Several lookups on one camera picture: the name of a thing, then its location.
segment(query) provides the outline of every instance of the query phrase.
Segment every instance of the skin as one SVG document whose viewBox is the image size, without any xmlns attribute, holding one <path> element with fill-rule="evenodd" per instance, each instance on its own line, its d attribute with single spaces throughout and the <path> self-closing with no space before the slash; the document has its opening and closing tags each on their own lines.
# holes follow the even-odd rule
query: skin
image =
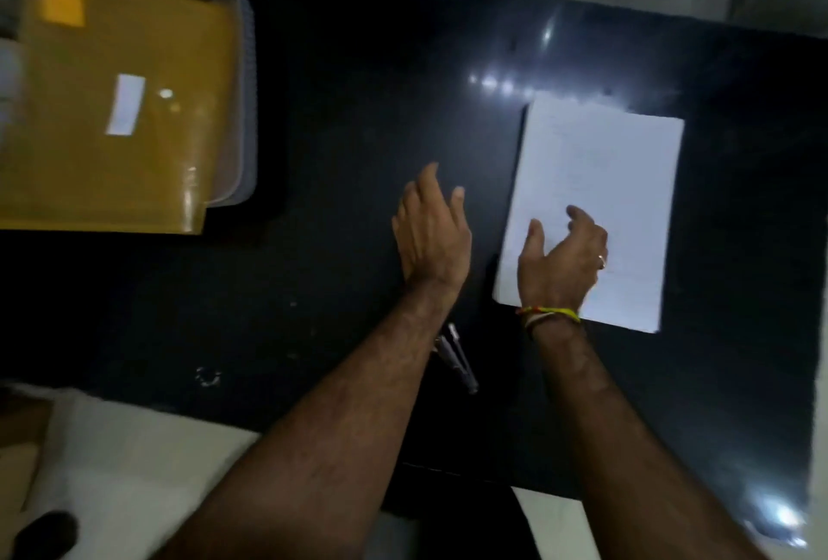
<svg viewBox="0 0 828 560">
<path fill-rule="evenodd" d="M 430 348 L 468 276 L 471 232 L 426 166 L 392 229 L 407 289 L 391 313 L 229 470 L 155 558 L 358 558 L 378 515 Z M 521 256 L 524 305 L 577 311 L 607 258 L 606 231 L 576 207 L 543 252 L 533 220 Z M 567 423 L 584 505 L 605 560 L 763 558 L 718 501 L 637 417 L 564 317 L 533 328 Z"/>
</svg>

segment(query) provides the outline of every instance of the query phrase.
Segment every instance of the glossy table surface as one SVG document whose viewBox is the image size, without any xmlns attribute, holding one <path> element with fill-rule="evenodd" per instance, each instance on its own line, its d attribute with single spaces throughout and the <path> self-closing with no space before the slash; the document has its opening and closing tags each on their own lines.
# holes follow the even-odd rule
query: glossy table surface
<svg viewBox="0 0 828 560">
<path fill-rule="evenodd" d="M 29 341 L 6 372 L 264 430 L 393 303 L 390 218 L 436 159 L 467 190 L 452 318 L 480 393 L 431 362 L 400 462 L 576 497 L 537 355 L 491 287 L 532 92 L 600 100 L 687 124 L 662 330 L 590 336 L 739 520 L 792 535 L 825 272 L 824 42 L 561 0 L 251 3 L 254 198 L 196 238 L 4 233 L 6 329 Z"/>
</svg>

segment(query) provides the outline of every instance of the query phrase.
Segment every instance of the floor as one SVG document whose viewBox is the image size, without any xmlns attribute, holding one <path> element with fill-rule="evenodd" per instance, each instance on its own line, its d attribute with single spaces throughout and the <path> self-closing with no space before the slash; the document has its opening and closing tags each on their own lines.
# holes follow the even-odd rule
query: floor
<svg viewBox="0 0 828 560">
<path fill-rule="evenodd" d="M 828 0 L 588 0 L 636 9 L 735 21 L 828 35 Z M 0 31 L 13 25 L 14 0 L 0 0 Z M 812 472 L 812 514 L 793 549 L 763 543 L 776 560 L 828 557 L 828 372 L 819 380 Z M 81 537 L 72 560 L 144 558 L 198 503 L 211 482 L 254 434 L 147 409 L 104 402 L 78 392 L 58 400 L 30 513 L 67 508 Z M 597 558 L 580 503 L 515 490 L 544 558 Z M 369 558 L 405 558 L 415 523 L 383 515 Z"/>
</svg>

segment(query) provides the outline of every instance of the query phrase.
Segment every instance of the stack of paper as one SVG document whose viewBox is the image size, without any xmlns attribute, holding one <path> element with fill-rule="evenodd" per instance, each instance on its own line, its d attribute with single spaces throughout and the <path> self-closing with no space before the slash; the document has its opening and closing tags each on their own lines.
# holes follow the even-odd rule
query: stack of paper
<svg viewBox="0 0 828 560">
<path fill-rule="evenodd" d="M 565 209 L 576 205 L 609 233 L 607 268 L 580 314 L 657 332 L 683 129 L 680 119 L 537 94 L 527 114 L 495 300 L 520 305 L 518 256 L 529 220 L 543 222 L 548 252 L 567 236 Z"/>
</svg>

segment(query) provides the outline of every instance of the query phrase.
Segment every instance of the hand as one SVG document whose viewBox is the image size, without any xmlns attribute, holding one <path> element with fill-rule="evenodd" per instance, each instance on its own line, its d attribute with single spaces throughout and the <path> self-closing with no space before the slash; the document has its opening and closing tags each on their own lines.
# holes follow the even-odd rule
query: hand
<svg viewBox="0 0 828 560">
<path fill-rule="evenodd" d="M 471 231 L 463 211 L 465 191 L 455 188 L 448 205 L 437 182 L 437 164 L 429 163 L 417 182 L 402 193 L 391 219 L 402 275 L 406 281 L 436 281 L 454 298 L 460 294 L 471 264 Z"/>
<path fill-rule="evenodd" d="M 565 307 L 578 312 L 586 293 L 598 282 L 607 259 L 607 232 L 584 210 L 568 206 L 570 234 L 543 254 L 543 225 L 529 223 L 517 264 L 517 289 L 524 307 Z"/>
</svg>

